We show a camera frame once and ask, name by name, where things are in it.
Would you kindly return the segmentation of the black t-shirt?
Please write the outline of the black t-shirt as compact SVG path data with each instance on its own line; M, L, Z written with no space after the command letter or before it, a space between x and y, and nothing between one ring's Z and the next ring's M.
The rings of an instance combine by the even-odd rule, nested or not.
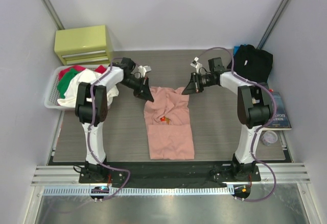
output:
M253 45L240 45L233 55L234 71L256 83L267 83L273 66L273 54Z

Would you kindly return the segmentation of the pink printed t-shirt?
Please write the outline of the pink printed t-shirt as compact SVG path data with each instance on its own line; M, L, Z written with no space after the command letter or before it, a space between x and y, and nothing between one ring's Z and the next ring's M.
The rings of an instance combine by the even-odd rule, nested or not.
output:
M194 160L188 95L184 88L151 87L153 102L146 102L144 118L150 159Z

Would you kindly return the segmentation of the blue garment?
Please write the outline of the blue garment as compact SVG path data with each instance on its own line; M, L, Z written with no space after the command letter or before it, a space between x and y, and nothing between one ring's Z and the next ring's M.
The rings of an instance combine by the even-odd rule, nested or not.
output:
M233 55L235 55L237 53L237 51L239 50L240 46L234 46L233 48Z

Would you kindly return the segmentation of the white plastic basket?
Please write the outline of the white plastic basket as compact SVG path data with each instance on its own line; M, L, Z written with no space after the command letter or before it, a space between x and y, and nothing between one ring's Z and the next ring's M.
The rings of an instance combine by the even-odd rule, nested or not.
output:
M91 70L95 70L100 65L86 65L82 66ZM117 97L119 95L119 90L117 88L117 84L120 83L123 80L124 74L122 69L118 67L111 67L103 65L104 67L109 69L109 73L105 73L103 76L101 76L97 81L94 83L96 84L95 87L98 88L99 86L105 86L106 88L106 100L107 100L107 107L110 107L113 98ZM57 99L60 98L59 91L57 90L57 85L59 83L58 80L58 74L60 71L66 69L65 67L59 67L55 70L51 82L48 86L44 105L45 107L49 109L58 109L58 110L72 110L74 108L66 108L63 106L60 106L57 102Z

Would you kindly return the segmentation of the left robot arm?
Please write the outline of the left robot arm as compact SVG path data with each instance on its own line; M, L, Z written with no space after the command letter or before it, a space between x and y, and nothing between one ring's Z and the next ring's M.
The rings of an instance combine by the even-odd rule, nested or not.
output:
M80 183L103 183L114 171L107 165L103 145L103 124L109 109L108 91L121 83L132 89L135 97L153 102L147 77L150 71L148 65L137 65L130 58L122 58L121 62L111 62L94 81L78 85L75 115L83 127L87 148L84 167L79 171Z

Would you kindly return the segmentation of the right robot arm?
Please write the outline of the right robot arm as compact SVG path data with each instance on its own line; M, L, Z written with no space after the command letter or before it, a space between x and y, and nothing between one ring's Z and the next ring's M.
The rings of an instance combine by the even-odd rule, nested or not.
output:
M263 127L271 123L276 114L276 105L270 91L263 85L239 76L226 69L221 58L208 60L209 72L201 73L202 64L195 57L191 66L190 81L183 95L201 93L205 87L218 85L237 95L237 116L241 123L241 136L236 152L232 156L227 177L236 181L249 181L256 173L255 152Z

